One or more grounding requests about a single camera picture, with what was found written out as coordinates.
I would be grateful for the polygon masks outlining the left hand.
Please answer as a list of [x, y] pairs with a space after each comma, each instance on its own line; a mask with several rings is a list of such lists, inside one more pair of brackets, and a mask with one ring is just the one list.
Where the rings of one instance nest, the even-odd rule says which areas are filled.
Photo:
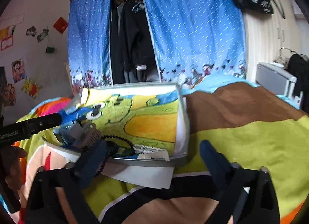
[[19, 191], [22, 186], [20, 158], [25, 158], [27, 155], [28, 153], [23, 148], [16, 146], [7, 146], [1, 149], [5, 182], [13, 191]]

